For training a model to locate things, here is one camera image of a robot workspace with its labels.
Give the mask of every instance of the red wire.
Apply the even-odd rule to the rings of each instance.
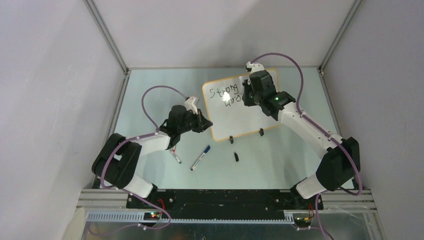
[[[160,203],[162,204],[162,209],[163,209],[163,210],[165,210],[165,203],[164,203],[164,201],[162,200],[162,198],[159,198],[157,201],[158,201],[158,202],[160,202]]]
[[[312,204],[309,203],[309,208],[310,210],[312,210],[312,216],[310,217],[311,219],[315,217],[315,212],[314,212],[314,207],[312,206]]]

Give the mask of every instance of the blue marker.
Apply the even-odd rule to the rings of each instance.
[[[199,156],[199,158],[196,160],[196,162],[191,167],[191,170],[192,171],[195,169],[195,167],[199,163],[200,159],[202,159],[203,156],[209,151],[209,149],[211,149],[211,146],[208,145],[207,148],[203,151],[203,153]]]

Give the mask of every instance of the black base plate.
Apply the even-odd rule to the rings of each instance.
[[[151,209],[139,199],[128,196],[127,209]],[[261,190],[199,190],[158,189],[148,200],[162,207],[175,219],[201,220],[280,220],[284,210],[307,210],[308,204],[315,205],[315,196],[298,201],[289,191],[279,189]],[[323,209],[322,201],[318,208]]]

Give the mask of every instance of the metal frame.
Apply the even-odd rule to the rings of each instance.
[[[126,208],[128,194],[118,189],[83,189],[79,196],[77,208],[85,208],[88,222],[148,222],[143,220],[144,213],[155,211],[154,208],[128,209]],[[346,194],[342,190],[326,192],[322,195],[323,210],[321,214],[358,214],[366,216],[367,222],[378,217],[377,207],[369,190],[364,190],[360,196]],[[234,223],[234,224],[293,224],[297,214],[307,214],[307,210],[284,210],[285,219],[282,220],[200,220],[200,219],[173,219],[173,223]],[[377,221],[374,226],[368,227],[369,234],[380,236]]]
[[[355,0],[350,7],[349,12],[347,13],[347,16],[343,20],[343,24],[341,25],[340,29],[338,30],[337,34],[335,35],[334,40],[332,41],[330,48],[328,49],[327,53],[324,56],[324,59],[322,60],[321,64],[319,65],[319,70],[321,73],[323,73],[324,69],[326,68],[331,56],[334,53],[334,50],[339,45],[340,40],[342,39],[343,35],[345,34],[346,30],[348,29],[349,25],[351,24],[352,19],[358,12],[358,9],[360,8],[363,0]]]
[[[150,212],[152,209],[127,209],[128,193],[118,189],[83,189],[79,195],[77,208],[87,211],[124,211]],[[342,190],[329,191],[322,194],[324,210],[320,213],[377,213],[373,195],[370,190],[364,190],[362,195],[353,196]],[[288,209],[285,213],[304,214],[308,210]]]
[[[122,81],[122,85],[120,86],[119,94],[117,97],[117,101],[113,110],[113,114],[109,121],[109,127],[107,134],[105,136],[104,141],[107,140],[108,136],[112,134],[115,130],[119,113],[121,110],[121,106],[123,103],[124,95],[127,89],[127,85],[129,82],[131,71],[128,66],[125,64],[125,61],[112,38],[111,33],[109,32],[105,21],[103,20],[99,10],[97,9],[94,0],[83,0],[89,10],[90,14],[93,17],[94,22],[98,26],[100,33],[104,37],[106,44],[110,48],[113,56],[118,62],[121,70],[124,73],[124,78]],[[355,0],[345,17],[343,24],[338,30],[334,40],[332,41],[330,48],[328,49],[325,57],[323,58],[320,66],[318,67],[318,73],[320,74],[321,84],[325,93],[325,97],[327,99],[328,106],[330,108],[331,116],[336,126],[336,131],[339,135],[342,135],[342,130],[340,128],[339,120],[337,118],[336,111],[334,109],[334,105],[331,100],[331,96],[329,94],[325,79],[324,79],[324,70],[337,48],[340,40],[344,36],[347,31],[353,17],[357,13],[360,8],[363,0]],[[128,195],[116,189],[83,189],[81,191],[79,201],[77,203],[77,208],[85,208],[87,210],[87,216],[96,217],[95,221],[103,221],[103,222],[134,222],[139,221],[142,217],[140,213],[150,212],[151,209],[127,209]],[[329,214],[329,213],[347,213],[347,214],[357,214],[362,213],[364,220],[367,222],[367,230],[369,234],[369,238],[371,240],[386,240],[387,237],[383,231],[381,221],[377,212],[377,207],[374,203],[373,196],[369,190],[364,190],[361,196],[352,196],[348,195],[341,190],[337,190],[334,192],[327,192],[322,195],[322,201],[324,205],[324,210],[321,210],[321,214]],[[298,209],[288,209],[285,210],[284,213],[288,216],[288,219],[283,222],[275,222],[278,224],[281,223],[291,223],[291,218],[296,214],[305,214],[306,210],[298,210]],[[182,219],[174,219],[173,222],[181,222],[186,223],[187,220]],[[201,220],[189,220],[190,223],[203,223]],[[252,223],[266,223],[269,224],[268,221],[249,221],[249,224]]]
[[[99,10],[97,9],[96,4],[93,0],[83,0],[85,5],[87,6],[88,11],[90,12],[91,16],[94,19],[95,24],[97,25],[98,29],[100,30],[101,35],[104,37],[104,40],[106,41],[107,45],[109,46],[110,50],[112,51],[113,56],[115,57],[116,61],[118,62],[121,70],[124,74],[128,73],[128,67],[124,62],[124,59],[118,49],[117,44],[115,43],[114,39],[112,38],[111,33],[108,30],[108,27],[106,26],[105,21],[102,18],[102,15],[100,14]]]

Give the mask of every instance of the marker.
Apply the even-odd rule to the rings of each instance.
[[[177,156],[177,154],[175,153],[175,148],[176,146],[173,146],[172,149],[169,150],[169,152],[172,154],[172,156],[176,159],[176,161],[181,164],[181,160],[180,158]]]
[[[199,163],[200,159],[202,159],[203,156],[209,151],[209,149],[211,149],[211,146],[208,145],[207,148],[203,151],[203,153],[199,156],[199,158],[196,160],[196,162],[191,167],[191,170],[192,171],[195,169],[195,167]]]

